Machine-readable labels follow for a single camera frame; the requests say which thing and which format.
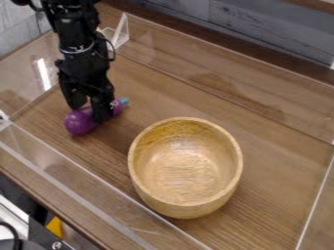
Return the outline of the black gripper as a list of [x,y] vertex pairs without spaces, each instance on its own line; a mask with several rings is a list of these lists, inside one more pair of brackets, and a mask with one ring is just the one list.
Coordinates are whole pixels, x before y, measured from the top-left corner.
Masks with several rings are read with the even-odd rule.
[[114,88],[106,76],[114,58],[106,48],[60,52],[62,59],[56,60],[54,65],[66,104],[70,109],[78,109],[89,97],[92,120],[101,124],[112,116],[114,103]]

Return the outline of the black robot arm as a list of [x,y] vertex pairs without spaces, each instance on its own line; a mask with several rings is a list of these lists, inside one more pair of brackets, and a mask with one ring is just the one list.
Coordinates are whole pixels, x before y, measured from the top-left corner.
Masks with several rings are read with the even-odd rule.
[[17,6],[29,6],[46,17],[58,38],[62,58],[54,61],[64,99],[72,110],[89,103],[92,120],[100,124],[112,115],[114,88],[108,79],[110,41],[97,30],[100,24],[94,4],[98,0],[10,0]]

